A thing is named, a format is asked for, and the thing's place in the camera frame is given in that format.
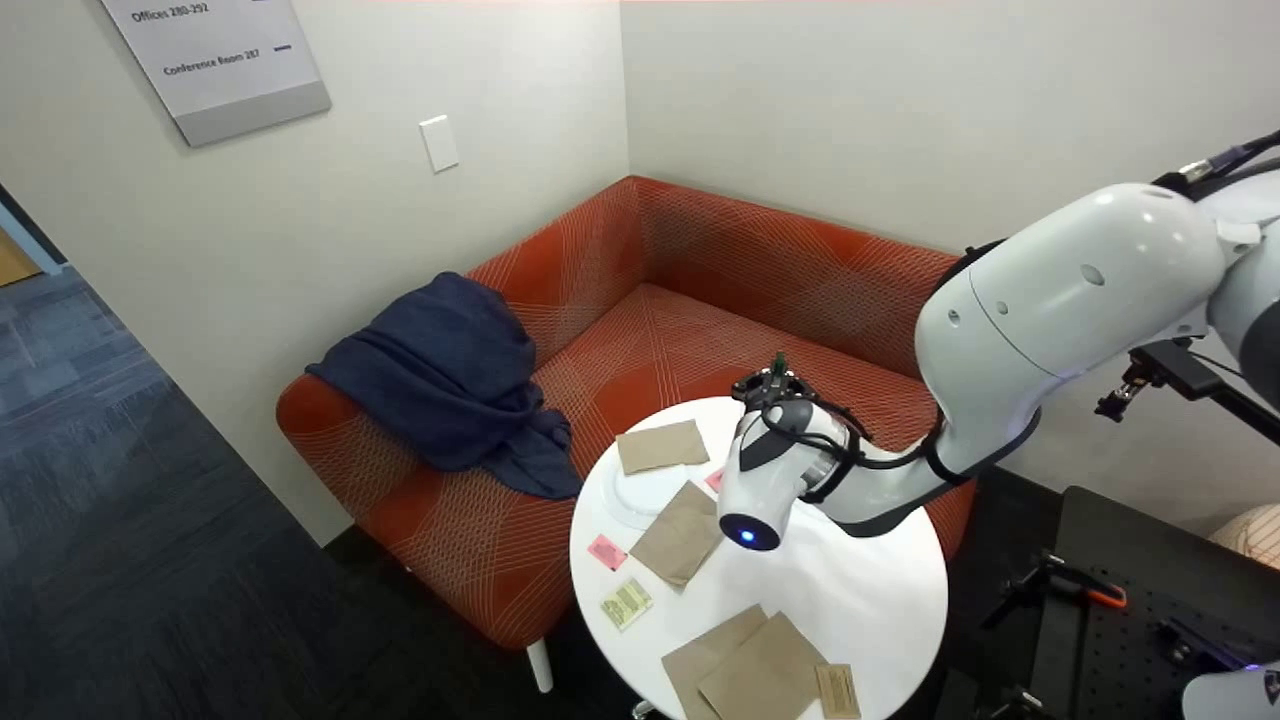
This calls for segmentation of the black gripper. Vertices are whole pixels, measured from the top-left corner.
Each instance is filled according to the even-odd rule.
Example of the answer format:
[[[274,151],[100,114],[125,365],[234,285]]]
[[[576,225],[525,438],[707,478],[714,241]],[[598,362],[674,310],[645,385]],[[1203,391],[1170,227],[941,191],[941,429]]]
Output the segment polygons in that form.
[[[783,461],[808,440],[812,387],[786,369],[786,357],[745,378],[730,396],[745,406],[735,420],[745,472]]]

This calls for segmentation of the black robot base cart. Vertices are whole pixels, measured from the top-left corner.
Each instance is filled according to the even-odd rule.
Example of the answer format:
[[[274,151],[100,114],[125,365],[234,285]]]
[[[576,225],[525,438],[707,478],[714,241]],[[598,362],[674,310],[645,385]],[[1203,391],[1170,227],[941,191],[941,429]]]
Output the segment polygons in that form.
[[[1280,571],[1067,490],[1051,552],[1127,606],[1048,596],[1027,694],[1051,720],[1280,720]]]

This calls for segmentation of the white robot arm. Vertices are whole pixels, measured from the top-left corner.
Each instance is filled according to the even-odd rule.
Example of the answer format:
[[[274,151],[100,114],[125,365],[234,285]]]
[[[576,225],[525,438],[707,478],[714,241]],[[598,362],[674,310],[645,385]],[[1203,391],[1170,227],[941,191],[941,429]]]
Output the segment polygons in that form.
[[[786,513],[879,537],[1018,447],[1038,406],[1111,357],[1127,387],[1206,396],[1255,433],[1280,413],[1280,234],[1264,141],[1096,189],[956,262],[914,316],[932,429],[892,453],[786,365],[735,385],[720,533],[773,552]]]

